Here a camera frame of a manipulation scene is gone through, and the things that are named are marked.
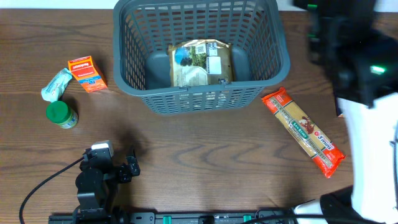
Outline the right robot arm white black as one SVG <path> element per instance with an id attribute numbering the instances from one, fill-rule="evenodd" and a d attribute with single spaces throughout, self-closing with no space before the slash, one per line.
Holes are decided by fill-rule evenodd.
<path id="1" fill-rule="evenodd" d="M 298 206 L 327 223 L 397 222 L 397 41 L 376 30 L 374 1 L 296 0 L 308 56 L 330 79 L 348 130 L 354 183 Z"/>

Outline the blue Kleenex tissue multipack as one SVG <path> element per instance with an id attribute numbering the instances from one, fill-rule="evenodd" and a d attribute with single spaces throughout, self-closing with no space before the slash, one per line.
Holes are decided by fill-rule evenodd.
<path id="1" fill-rule="evenodd" d="M 336 110 L 337 117 L 339 117 L 339 118 L 343 118 L 344 117 L 343 112 L 341 111 L 341 109 L 339 107 L 338 98 L 337 97 L 335 97 L 335 110 Z"/>

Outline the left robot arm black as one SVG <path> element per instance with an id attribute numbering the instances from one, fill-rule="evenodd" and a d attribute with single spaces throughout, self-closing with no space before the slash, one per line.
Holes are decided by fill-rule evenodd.
<path id="1" fill-rule="evenodd" d="M 113 164 L 110 147 L 87 149 L 75 181 L 79 206 L 72 213 L 73 223 L 129 223 L 127 212 L 114 205 L 119 185 L 140 175 L 135 150 L 130 148 L 126 162 Z"/>

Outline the brown Nescafe Gold coffee bag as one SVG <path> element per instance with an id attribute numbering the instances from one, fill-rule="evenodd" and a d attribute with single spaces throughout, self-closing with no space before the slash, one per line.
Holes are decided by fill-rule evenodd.
<path id="1" fill-rule="evenodd" d="M 215 39 L 195 39 L 170 45 L 173 87 L 227 85 L 234 80 L 231 45 Z"/>

